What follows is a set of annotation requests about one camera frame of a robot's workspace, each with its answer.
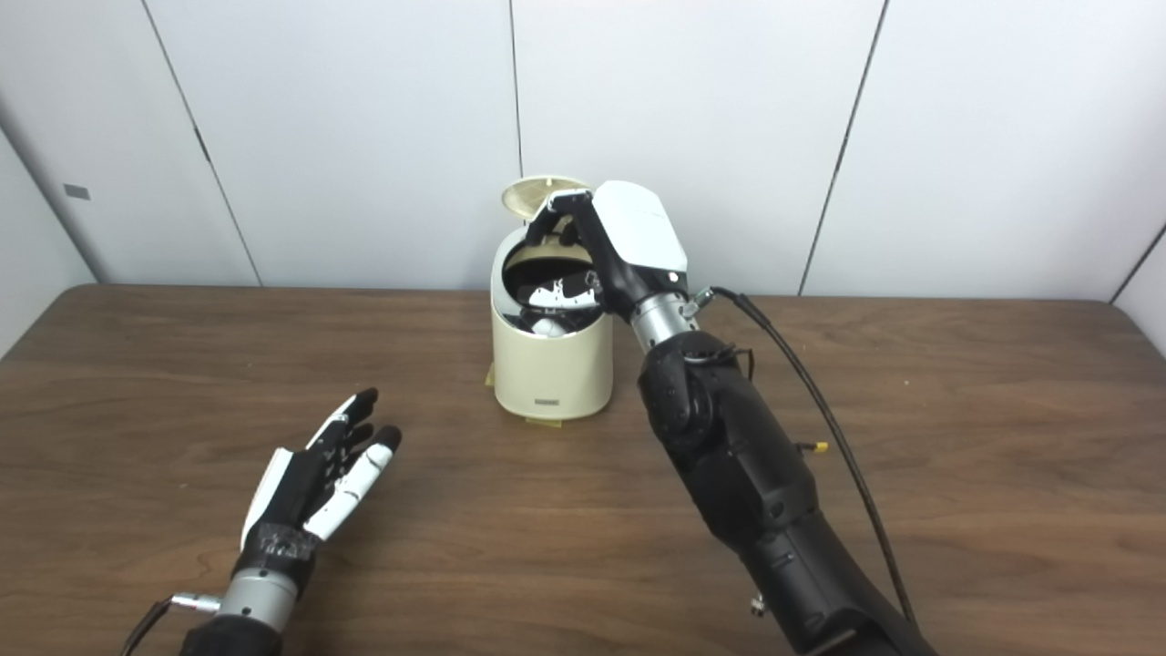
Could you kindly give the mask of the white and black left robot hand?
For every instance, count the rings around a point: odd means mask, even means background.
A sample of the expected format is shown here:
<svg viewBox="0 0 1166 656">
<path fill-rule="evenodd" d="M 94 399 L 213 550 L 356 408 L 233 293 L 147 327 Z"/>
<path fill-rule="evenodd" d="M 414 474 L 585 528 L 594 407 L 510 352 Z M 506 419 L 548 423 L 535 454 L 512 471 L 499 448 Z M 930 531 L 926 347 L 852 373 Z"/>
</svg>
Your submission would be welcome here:
<svg viewBox="0 0 1166 656">
<path fill-rule="evenodd" d="M 318 549 L 361 505 L 403 443 L 399 428 L 370 423 L 378 397 L 375 389 L 358 392 L 304 447 L 275 449 L 247 509 L 234 573 L 266 569 L 307 587 Z"/>
</svg>

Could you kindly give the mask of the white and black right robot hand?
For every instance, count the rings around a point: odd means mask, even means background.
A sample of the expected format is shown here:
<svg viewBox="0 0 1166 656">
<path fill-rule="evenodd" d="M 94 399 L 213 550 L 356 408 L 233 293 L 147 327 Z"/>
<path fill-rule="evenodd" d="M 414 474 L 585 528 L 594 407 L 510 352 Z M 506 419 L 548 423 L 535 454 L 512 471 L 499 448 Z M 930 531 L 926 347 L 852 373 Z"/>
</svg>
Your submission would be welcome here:
<svg viewBox="0 0 1166 656">
<path fill-rule="evenodd" d="M 654 296 L 687 296 L 688 258 L 652 190 L 627 181 L 607 181 L 595 190 L 554 190 L 538 204 L 524 244 L 536 246 L 561 221 L 566 230 L 559 241 L 586 251 L 591 269 L 520 288 L 519 301 L 526 306 L 598 306 L 630 323 L 637 308 Z"/>
</svg>

